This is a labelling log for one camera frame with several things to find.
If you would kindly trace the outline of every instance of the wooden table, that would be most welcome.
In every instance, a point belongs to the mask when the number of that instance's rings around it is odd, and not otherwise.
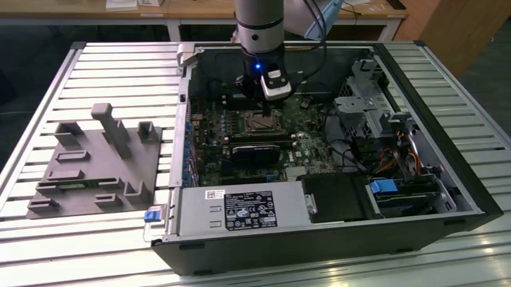
[[[108,12],[107,0],[0,0],[0,25],[167,25],[172,41],[182,41],[180,25],[234,25],[234,0],[166,0],[160,7]],[[335,25],[383,26],[379,40],[393,40],[406,10],[386,0],[342,11]]]

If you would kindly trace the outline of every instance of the motherboard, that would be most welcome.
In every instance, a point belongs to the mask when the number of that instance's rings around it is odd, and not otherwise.
[[[267,114],[243,95],[200,108],[192,115],[200,186],[295,181],[338,169],[323,137],[326,107],[307,96]]]

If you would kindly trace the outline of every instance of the aluminum slotted table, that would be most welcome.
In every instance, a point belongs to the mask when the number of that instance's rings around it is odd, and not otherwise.
[[[100,129],[90,109],[110,102],[126,127],[164,128],[155,204],[168,199],[179,43],[76,45],[0,176],[0,285],[79,286],[489,286],[511,277],[511,141],[426,47],[387,44],[419,95],[506,212],[422,251],[180,277],[143,240],[144,211],[26,219],[58,144],[58,122]],[[397,103],[405,103],[391,90]]]

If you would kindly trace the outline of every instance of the power supply label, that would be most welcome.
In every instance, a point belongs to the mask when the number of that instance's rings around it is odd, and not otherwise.
[[[271,191],[224,195],[226,228],[228,231],[278,226]]]

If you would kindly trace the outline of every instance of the barcode sticker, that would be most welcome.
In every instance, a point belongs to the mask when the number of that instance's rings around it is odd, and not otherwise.
[[[226,190],[207,190],[206,199],[224,199]]]

